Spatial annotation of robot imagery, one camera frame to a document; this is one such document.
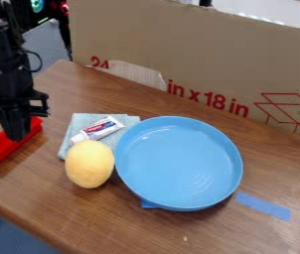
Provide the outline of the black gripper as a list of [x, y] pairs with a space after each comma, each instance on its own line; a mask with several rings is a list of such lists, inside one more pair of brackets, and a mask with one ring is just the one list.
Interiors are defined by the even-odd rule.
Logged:
[[[50, 95], [35, 89], [16, 97], [0, 96], [0, 111], [21, 106], [24, 102], [28, 103], [27, 111], [32, 116], [47, 117], [50, 115], [48, 106]], [[24, 112], [17, 112], [13, 118], [13, 130], [11, 125], [11, 118], [7, 112], [0, 112], [0, 125], [9, 139], [21, 141], [31, 132], [31, 115]]]

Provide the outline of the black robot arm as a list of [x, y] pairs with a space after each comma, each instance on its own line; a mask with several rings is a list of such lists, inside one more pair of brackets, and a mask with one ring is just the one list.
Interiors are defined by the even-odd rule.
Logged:
[[33, 88], [28, 54], [13, 7], [0, 0], [0, 125], [7, 137], [17, 142], [31, 133], [33, 116], [50, 115], [50, 95]]

